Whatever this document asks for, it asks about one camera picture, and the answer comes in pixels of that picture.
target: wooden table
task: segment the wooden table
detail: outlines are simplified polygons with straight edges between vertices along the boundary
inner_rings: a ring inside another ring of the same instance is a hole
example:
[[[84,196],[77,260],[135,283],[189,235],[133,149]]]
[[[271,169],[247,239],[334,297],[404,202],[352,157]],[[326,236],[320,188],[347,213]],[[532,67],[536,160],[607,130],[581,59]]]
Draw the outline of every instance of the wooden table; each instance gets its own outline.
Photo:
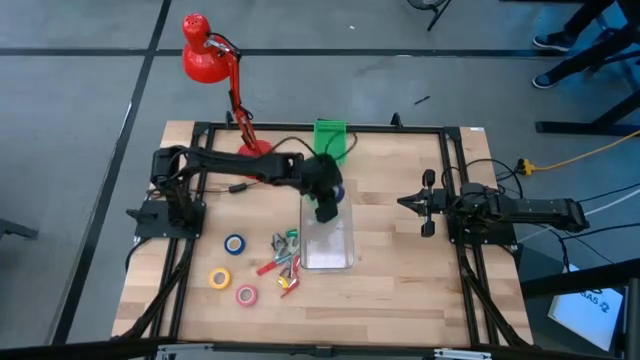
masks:
[[[189,145],[193,122],[167,123],[161,146]],[[490,157],[483,129],[461,128],[467,162]],[[235,152],[238,131],[216,131],[214,149]],[[311,132],[258,131],[272,143],[285,136],[313,143]],[[180,324],[181,340],[254,343],[370,346],[469,346],[455,248],[448,242],[442,216],[436,234],[420,237],[420,219],[396,199],[417,192],[426,168],[437,172],[442,161],[437,136],[429,134],[361,133],[342,167],[353,211],[355,266],[345,272],[302,271],[300,287],[281,299],[278,271],[258,277],[256,269],[270,261],[271,235],[298,227],[300,195],[292,188],[264,184],[238,194],[206,194],[206,224],[197,240]],[[287,142],[280,151],[308,151]],[[450,146],[451,156],[455,156]],[[495,186],[492,167],[469,167],[472,181]],[[209,174],[207,189],[225,189],[247,181],[239,176]],[[239,256],[228,254],[224,238],[238,233],[247,240]],[[155,296],[168,241],[152,239],[131,259],[113,334],[126,331]],[[531,333],[514,261],[497,246],[484,246],[491,295],[518,334]],[[208,274],[225,267],[232,283],[212,289]],[[239,306],[235,290],[252,284],[259,291],[251,308]],[[168,333],[173,300],[163,318]],[[476,299],[481,339],[486,341],[482,307]]]

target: concrete floor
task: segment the concrete floor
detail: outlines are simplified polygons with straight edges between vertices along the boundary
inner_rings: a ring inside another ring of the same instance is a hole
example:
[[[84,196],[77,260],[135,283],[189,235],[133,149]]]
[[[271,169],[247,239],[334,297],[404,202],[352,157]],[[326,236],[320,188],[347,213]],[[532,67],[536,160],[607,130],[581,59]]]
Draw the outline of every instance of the concrete floor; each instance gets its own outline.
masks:
[[[0,0],[0,48],[144,49],[160,6],[152,0]],[[404,1],[183,0],[173,1],[159,48],[182,47],[180,20],[199,11],[240,48],[523,50],[535,34],[560,29],[576,9],[455,0],[427,33],[431,13]],[[605,19],[614,26],[623,21],[617,8],[607,10]],[[588,46],[598,32],[592,24],[578,47]],[[509,164],[527,157],[544,165],[615,138],[540,135],[535,121],[590,121],[630,93],[617,65],[595,75],[574,75],[551,90],[534,89],[531,78],[558,61],[252,56],[243,60],[242,95],[256,122],[308,123],[323,117],[387,124],[399,112],[406,124],[482,126],[493,157]],[[0,347],[47,341],[141,64],[137,56],[0,57],[0,118],[5,119],[0,122],[5,154],[0,156],[0,217],[40,230],[37,241],[8,236],[0,242]],[[134,230],[124,210],[140,204],[164,123],[221,120],[228,108],[226,91],[224,85],[189,80],[179,57],[154,59],[69,341],[110,335]],[[426,95],[431,99],[413,105]],[[640,168],[632,164],[639,150],[640,143],[628,141],[537,174],[523,181],[525,194],[580,199],[635,183]],[[629,200],[590,218],[593,227],[637,221],[630,211],[634,204]],[[517,230],[524,236],[536,228]],[[623,261],[640,253],[634,234],[620,230],[584,240],[611,260]],[[525,244],[560,259],[559,245],[549,234]],[[606,263],[577,242],[567,245],[578,267]],[[544,337],[543,329],[533,330]]]

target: sneaker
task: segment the sneaker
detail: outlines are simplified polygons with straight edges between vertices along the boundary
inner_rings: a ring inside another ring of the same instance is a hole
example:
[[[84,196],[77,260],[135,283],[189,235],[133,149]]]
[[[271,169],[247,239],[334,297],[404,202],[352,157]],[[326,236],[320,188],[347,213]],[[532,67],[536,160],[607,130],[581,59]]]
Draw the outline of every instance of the sneaker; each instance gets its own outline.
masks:
[[[540,35],[533,38],[533,44],[541,49],[554,49],[567,52],[576,43],[576,38],[565,34],[563,31]]]
[[[537,87],[538,89],[548,89],[550,87],[555,86],[555,84],[557,84],[558,82],[552,81],[551,78],[548,77],[547,75],[540,75],[533,78],[531,83],[533,84],[533,86]]]

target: yellow cable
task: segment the yellow cable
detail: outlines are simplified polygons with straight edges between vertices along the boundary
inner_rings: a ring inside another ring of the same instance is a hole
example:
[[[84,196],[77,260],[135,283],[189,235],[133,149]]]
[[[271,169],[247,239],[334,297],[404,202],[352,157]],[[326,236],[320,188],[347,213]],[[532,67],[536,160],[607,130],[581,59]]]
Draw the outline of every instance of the yellow cable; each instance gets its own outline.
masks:
[[[544,166],[544,167],[537,167],[537,166],[535,166],[535,165],[531,164],[531,170],[533,170],[533,171],[546,171],[546,170],[551,170],[551,169],[559,168],[560,166],[564,166],[564,165],[570,164],[570,163],[572,163],[572,162],[574,162],[574,161],[578,161],[578,160],[580,160],[580,159],[584,159],[584,158],[586,158],[587,156],[591,156],[591,155],[593,155],[593,154],[597,154],[597,153],[599,153],[599,152],[601,152],[601,151],[604,151],[604,150],[610,149],[610,148],[612,148],[612,147],[614,147],[614,146],[616,146],[616,145],[620,144],[621,142],[623,142],[623,141],[625,141],[625,140],[629,140],[629,139],[631,139],[632,137],[634,137],[634,136],[636,136],[636,135],[640,135],[640,130],[638,130],[638,131],[636,131],[636,132],[634,132],[634,133],[632,133],[632,134],[629,134],[629,135],[627,135],[627,136],[623,137],[623,138],[622,138],[622,139],[620,139],[620,140],[614,141],[614,142],[612,142],[612,143],[611,143],[611,144],[609,144],[609,145],[603,146],[603,147],[601,147],[601,148],[599,148],[599,149],[595,149],[595,150],[593,150],[593,151],[589,151],[588,153],[584,153],[584,154],[582,154],[582,155],[580,155],[580,156],[576,156],[576,157],[574,157],[573,159],[570,159],[570,160],[566,160],[566,161],[563,161],[563,162],[559,162],[559,163],[557,163],[557,164],[553,164],[553,165],[549,165],[549,166]]]

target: clear plastic container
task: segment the clear plastic container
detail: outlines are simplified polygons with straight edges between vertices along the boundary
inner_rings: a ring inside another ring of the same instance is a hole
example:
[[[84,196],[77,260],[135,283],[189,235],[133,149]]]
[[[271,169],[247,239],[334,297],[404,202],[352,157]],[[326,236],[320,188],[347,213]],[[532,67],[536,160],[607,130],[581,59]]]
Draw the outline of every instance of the clear plastic container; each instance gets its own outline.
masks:
[[[300,200],[301,265],[309,270],[336,271],[353,267],[353,217],[345,195],[338,203],[338,216],[322,224],[316,220],[317,203],[308,196]]]

